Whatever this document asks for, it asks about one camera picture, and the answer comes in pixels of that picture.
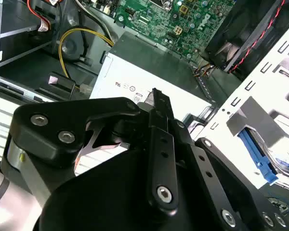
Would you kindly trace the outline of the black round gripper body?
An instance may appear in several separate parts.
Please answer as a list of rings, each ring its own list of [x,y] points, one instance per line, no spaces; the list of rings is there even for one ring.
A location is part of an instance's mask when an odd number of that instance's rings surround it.
[[[60,186],[41,231],[220,231],[220,207],[204,172],[208,159],[187,128],[170,120],[146,138]]]

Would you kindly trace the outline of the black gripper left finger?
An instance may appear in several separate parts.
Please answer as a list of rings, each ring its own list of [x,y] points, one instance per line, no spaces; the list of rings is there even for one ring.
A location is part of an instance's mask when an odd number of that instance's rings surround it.
[[[150,126],[166,130],[173,119],[157,89],[144,107],[124,97],[26,104],[13,115],[7,160],[44,205],[66,182],[136,147]]]

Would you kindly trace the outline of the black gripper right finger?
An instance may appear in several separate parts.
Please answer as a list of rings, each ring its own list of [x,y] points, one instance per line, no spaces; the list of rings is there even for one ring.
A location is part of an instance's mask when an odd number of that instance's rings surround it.
[[[278,208],[229,161],[213,142],[193,141],[179,120],[169,121],[183,181],[189,221],[197,231],[289,231]]]

